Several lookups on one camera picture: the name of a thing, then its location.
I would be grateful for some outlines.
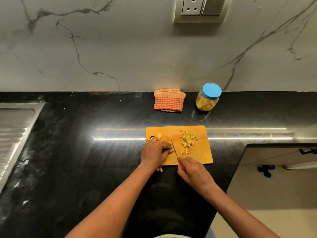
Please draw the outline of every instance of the person's left hand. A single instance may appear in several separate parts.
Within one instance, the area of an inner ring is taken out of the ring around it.
[[[153,138],[146,141],[143,147],[141,164],[148,166],[154,172],[166,160],[167,155],[172,152],[170,143]]]

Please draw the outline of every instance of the glass jar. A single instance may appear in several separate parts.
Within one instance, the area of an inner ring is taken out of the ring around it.
[[[221,88],[215,83],[206,83],[199,91],[196,106],[201,111],[210,111],[218,102]]]

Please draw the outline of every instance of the pile of chopped ginger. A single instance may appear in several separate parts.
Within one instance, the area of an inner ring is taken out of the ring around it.
[[[182,138],[182,140],[180,142],[185,147],[185,154],[189,154],[187,147],[191,148],[191,146],[194,145],[195,138],[197,141],[198,137],[197,137],[196,133],[194,134],[191,131],[180,130],[180,132],[182,133],[182,136],[180,136]]]

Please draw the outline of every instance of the wooden cutting board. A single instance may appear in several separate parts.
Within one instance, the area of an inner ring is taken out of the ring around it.
[[[191,131],[196,133],[198,140],[195,139],[194,145],[190,148],[187,147],[189,154],[185,154],[185,148],[181,144],[181,130]],[[203,125],[200,126],[166,126],[166,127],[148,127],[145,130],[145,139],[150,140],[151,136],[157,137],[157,134],[161,133],[162,138],[160,140],[167,141],[171,143],[171,138],[175,145],[177,154],[182,158],[187,156],[192,157],[193,159],[199,161],[202,164],[211,164],[213,162],[210,145],[208,141],[206,127]],[[178,161],[176,159],[176,153],[173,152],[167,156],[166,161],[162,165],[177,165]]]

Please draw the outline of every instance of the folded cloth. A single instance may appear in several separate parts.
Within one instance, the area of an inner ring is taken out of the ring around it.
[[[155,97],[155,110],[162,112],[181,112],[183,110],[183,103],[186,94],[181,92],[180,89],[159,89],[154,92]]]

